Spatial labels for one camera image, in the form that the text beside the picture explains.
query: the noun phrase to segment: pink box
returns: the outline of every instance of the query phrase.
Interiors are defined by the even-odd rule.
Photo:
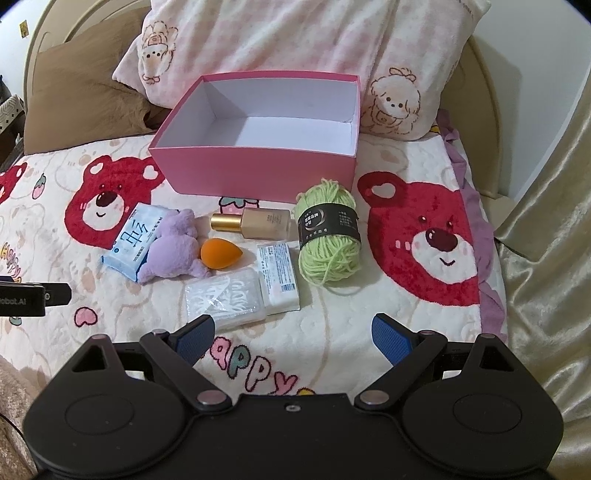
[[[149,151],[179,193],[295,203],[323,178],[352,188],[360,106],[355,75],[204,75]]]

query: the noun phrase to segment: blue gripper pad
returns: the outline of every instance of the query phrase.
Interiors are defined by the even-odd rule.
[[[211,317],[200,325],[178,333],[175,351],[193,366],[209,350],[215,337],[216,325]]]
[[[411,338],[397,332],[378,315],[372,321],[371,336],[375,346],[392,365],[399,363],[413,350]]]

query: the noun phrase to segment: gold bottle cap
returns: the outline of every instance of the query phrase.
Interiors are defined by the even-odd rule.
[[[212,230],[218,232],[238,232],[242,230],[242,215],[233,215],[231,213],[214,213],[212,215]]]

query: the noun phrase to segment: brown pillow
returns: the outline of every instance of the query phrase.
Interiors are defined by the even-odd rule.
[[[104,20],[37,56],[25,122],[27,155],[158,128],[166,109],[111,79],[148,11]]]

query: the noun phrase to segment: wall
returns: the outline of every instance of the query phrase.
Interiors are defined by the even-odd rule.
[[[23,96],[25,61],[29,42],[49,0],[21,0],[0,18],[0,74],[12,94]],[[28,37],[21,38],[18,25],[27,20]]]
[[[491,1],[476,38],[501,109],[501,193],[518,200],[579,101],[591,67],[591,25],[564,0]]]

